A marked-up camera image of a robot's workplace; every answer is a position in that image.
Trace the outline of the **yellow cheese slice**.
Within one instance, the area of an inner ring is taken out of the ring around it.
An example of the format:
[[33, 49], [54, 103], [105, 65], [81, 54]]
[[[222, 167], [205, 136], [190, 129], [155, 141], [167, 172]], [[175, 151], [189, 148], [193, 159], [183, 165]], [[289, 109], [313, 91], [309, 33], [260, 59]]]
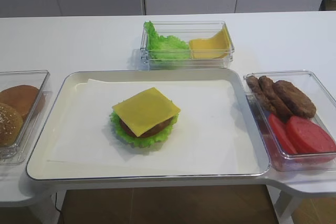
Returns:
[[112, 109], [137, 137], [181, 111], [155, 87], [114, 105]]

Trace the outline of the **white paper sheet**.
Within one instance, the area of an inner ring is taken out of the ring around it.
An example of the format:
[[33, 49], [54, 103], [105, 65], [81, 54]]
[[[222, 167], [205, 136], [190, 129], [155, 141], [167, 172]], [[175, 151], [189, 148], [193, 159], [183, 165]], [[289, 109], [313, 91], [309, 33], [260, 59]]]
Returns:
[[[112, 132], [112, 107], [127, 98], [157, 88], [180, 108], [177, 123], [162, 144], [131, 147]], [[231, 151], [248, 138], [231, 83], [216, 81], [101, 82], [77, 86], [79, 98], [51, 154], [52, 161], [115, 166], [204, 166], [235, 157]]]

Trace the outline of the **green lettuce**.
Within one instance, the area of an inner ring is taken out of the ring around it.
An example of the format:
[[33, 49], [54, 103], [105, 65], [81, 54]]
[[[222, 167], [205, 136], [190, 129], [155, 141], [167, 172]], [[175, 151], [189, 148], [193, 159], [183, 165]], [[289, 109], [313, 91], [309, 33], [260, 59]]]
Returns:
[[110, 121], [116, 135], [120, 137], [127, 144], [132, 145], [134, 147], [150, 147], [155, 143], [165, 142], [169, 138], [173, 130], [173, 125], [177, 122], [178, 116], [179, 114], [173, 116], [173, 121], [163, 131], [154, 136], [146, 138], [135, 138], [128, 136], [125, 133], [125, 131], [121, 128], [119, 123], [120, 118], [114, 111], [112, 111], [112, 113], [110, 114]]

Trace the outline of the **sesame top bun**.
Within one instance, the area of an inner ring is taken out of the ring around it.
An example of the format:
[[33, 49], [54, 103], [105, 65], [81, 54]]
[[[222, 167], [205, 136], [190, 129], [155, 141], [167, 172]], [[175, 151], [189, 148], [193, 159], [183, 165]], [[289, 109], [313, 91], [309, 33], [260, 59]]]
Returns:
[[14, 144], [22, 125], [21, 115], [11, 106], [1, 103], [1, 147]]

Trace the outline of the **green lettuce leaf in box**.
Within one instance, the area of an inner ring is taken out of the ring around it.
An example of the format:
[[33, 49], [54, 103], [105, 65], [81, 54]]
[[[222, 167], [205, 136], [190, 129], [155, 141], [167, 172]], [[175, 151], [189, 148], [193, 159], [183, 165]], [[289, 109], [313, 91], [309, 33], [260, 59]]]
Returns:
[[178, 37], [159, 35], [154, 24], [149, 21], [144, 23], [148, 35], [147, 50], [152, 59], [189, 59], [189, 46]]

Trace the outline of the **clear lettuce cheese container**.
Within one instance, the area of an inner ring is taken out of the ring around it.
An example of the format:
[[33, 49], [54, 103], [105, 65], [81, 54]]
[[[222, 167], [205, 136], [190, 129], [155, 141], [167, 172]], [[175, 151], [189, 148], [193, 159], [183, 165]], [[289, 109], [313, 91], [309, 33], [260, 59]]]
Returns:
[[173, 35], [186, 42], [192, 39], [207, 39], [216, 35], [222, 28], [226, 28], [232, 50], [224, 58], [217, 59], [194, 59], [191, 57], [189, 48], [189, 59], [152, 59], [147, 50], [148, 35], [143, 26], [142, 41], [140, 46], [141, 61], [150, 70], [159, 69], [187, 69], [187, 68], [228, 68], [233, 61], [235, 51], [232, 39], [230, 37], [227, 25], [224, 21], [206, 21], [206, 22], [152, 22], [159, 35]]

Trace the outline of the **yellow cheese slices in box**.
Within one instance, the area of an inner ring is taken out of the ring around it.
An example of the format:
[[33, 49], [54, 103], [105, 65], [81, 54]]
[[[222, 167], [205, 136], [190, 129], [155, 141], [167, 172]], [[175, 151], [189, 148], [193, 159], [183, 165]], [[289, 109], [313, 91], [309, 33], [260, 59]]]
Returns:
[[190, 40], [189, 48], [191, 57], [194, 59], [224, 58], [229, 55], [232, 50], [226, 28], [222, 28], [211, 38]]

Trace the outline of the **white rectangular serving tray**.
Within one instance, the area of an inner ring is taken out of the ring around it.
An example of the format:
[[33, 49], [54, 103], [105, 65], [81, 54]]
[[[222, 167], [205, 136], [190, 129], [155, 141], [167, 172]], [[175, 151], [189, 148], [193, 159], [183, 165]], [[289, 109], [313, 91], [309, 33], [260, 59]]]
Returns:
[[[77, 86], [89, 80], [101, 82], [216, 81], [232, 84], [238, 107], [245, 122], [248, 138], [240, 140], [231, 151], [234, 158], [221, 164], [204, 166], [115, 166], [111, 164], [52, 161], [51, 154], [65, 126], [70, 108], [79, 98]], [[184, 177], [253, 177], [264, 174], [269, 157], [251, 113], [247, 96], [238, 74], [230, 69], [179, 69], [150, 71], [84, 71], [69, 75], [63, 82], [56, 101], [27, 164], [27, 174], [35, 180], [136, 179]]]

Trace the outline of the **brown meat patty back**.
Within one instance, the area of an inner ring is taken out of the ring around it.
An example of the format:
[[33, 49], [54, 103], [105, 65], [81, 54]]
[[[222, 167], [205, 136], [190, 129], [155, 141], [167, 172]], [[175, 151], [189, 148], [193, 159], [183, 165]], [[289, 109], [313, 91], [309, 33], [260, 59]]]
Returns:
[[258, 79], [255, 76], [249, 76], [246, 78], [247, 85], [254, 93], [256, 99], [260, 103], [260, 105], [270, 113], [277, 114], [275, 107], [271, 104], [268, 98], [263, 93]]

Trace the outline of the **brown meat patty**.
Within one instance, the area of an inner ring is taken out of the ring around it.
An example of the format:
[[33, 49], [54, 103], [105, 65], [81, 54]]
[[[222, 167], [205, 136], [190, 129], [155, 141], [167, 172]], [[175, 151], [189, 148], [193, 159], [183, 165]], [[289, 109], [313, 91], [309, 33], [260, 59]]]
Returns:
[[260, 105], [270, 113], [277, 114], [275, 107], [271, 104], [268, 98], [263, 93], [258, 79], [255, 76], [249, 76], [246, 78], [247, 85], [254, 93], [256, 99], [260, 103]]
[[275, 94], [295, 116], [305, 119], [310, 119], [315, 116], [317, 111], [315, 104], [291, 82], [279, 80], [273, 83], [272, 88]]
[[284, 104], [282, 99], [277, 96], [273, 89], [274, 82], [268, 78], [267, 76], [261, 76], [258, 79], [258, 83], [268, 98], [270, 103], [275, 107], [277, 117], [279, 117], [283, 122], [287, 122], [293, 113], [289, 110], [289, 108]]

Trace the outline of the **brown meat patty middle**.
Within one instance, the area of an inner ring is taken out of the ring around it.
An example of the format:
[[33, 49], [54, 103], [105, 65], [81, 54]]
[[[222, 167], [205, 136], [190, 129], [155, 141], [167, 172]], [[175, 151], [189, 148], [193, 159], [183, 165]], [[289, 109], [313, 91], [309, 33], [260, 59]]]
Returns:
[[293, 113], [289, 110], [289, 108], [284, 104], [282, 99], [277, 96], [273, 89], [274, 82], [268, 78], [267, 76], [261, 76], [258, 79], [258, 83], [268, 98], [270, 103], [275, 107], [277, 117], [279, 117], [283, 122], [287, 122]]

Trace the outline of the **red tomato slice back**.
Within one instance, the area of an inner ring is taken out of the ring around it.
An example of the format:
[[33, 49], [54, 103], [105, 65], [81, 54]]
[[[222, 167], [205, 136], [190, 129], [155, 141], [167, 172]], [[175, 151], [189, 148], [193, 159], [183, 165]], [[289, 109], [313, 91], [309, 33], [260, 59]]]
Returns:
[[270, 114], [268, 116], [268, 122], [282, 150], [289, 155], [297, 154], [296, 149], [294, 148], [289, 137], [287, 136], [285, 124], [280, 119], [278, 119], [274, 114]]

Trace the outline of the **red tomato slice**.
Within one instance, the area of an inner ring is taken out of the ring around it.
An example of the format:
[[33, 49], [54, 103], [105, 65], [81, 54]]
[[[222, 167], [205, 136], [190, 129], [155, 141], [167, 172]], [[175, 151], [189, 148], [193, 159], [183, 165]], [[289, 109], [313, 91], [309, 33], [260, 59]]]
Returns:
[[300, 154], [335, 152], [335, 141], [317, 124], [292, 116], [285, 124], [293, 146]]
[[289, 155], [297, 154], [296, 149], [294, 148], [289, 137], [287, 136], [285, 124], [280, 119], [278, 119], [274, 114], [270, 114], [268, 116], [268, 122], [282, 150]]

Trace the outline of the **clear patty tomato container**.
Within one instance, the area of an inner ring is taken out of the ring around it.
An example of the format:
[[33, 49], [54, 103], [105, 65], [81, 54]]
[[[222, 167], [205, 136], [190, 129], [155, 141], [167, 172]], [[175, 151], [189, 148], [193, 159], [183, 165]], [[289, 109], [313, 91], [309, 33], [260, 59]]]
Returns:
[[[246, 78], [249, 76], [255, 76], [257, 79], [261, 76], [267, 76], [274, 83], [279, 80], [291, 82], [299, 90], [305, 93], [317, 108], [315, 116], [307, 120], [320, 126], [335, 141], [335, 99], [313, 72], [281, 71], [250, 73], [244, 76], [244, 80], [246, 81]], [[250, 109], [270, 156], [272, 166], [276, 170], [287, 172], [335, 168], [335, 152], [312, 154], [300, 154], [297, 152], [295, 155], [285, 153], [268, 122], [268, 116], [273, 113], [268, 112], [260, 105], [248, 85], [246, 86], [246, 95]]]

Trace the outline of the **brown meat patty front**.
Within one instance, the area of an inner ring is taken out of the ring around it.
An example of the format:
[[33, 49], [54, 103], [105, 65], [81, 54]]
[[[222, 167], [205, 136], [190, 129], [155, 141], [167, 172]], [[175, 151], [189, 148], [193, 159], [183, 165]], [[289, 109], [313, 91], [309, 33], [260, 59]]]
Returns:
[[279, 80], [273, 83], [272, 88], [275, 94], [295, 116], [305, 119], [310, 119], [315, 116], [317, 111], [315, 104], [291, 82]]

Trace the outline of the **clear bun container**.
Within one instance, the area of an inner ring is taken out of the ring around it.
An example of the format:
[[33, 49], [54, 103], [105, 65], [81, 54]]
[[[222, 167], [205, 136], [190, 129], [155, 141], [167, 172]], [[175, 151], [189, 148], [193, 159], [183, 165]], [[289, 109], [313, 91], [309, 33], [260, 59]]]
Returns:
[[36, 127], [40, 124], [44, 107], [51, 94], [48, 87], [49, 76], [50, 73], [47, 70], [1, 72], [1, 91], [19, 85], [29, 85], [39, 89], [16, 141], [11, 146], [1, 147], [1, 166], [18, 165], [26, 159]]

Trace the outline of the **red tomato slice front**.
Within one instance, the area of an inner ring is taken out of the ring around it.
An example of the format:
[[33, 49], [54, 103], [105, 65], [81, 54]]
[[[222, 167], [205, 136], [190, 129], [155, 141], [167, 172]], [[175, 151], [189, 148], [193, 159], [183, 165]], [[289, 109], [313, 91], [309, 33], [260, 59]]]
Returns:
[[300, 154], [335, 152], [335, 141], [317, 124], [292, 116], [285, 124], [293, 146]]

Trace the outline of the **plain bottom bun in box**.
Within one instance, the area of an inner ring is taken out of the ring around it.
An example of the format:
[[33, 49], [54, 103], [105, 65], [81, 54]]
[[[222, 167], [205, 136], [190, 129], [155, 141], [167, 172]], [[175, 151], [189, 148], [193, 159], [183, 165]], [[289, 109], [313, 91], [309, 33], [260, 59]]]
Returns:
[[19, 85], [1, 91], [1, 103], [14, 108], [26, 120], [39, 89], [29, 85]]

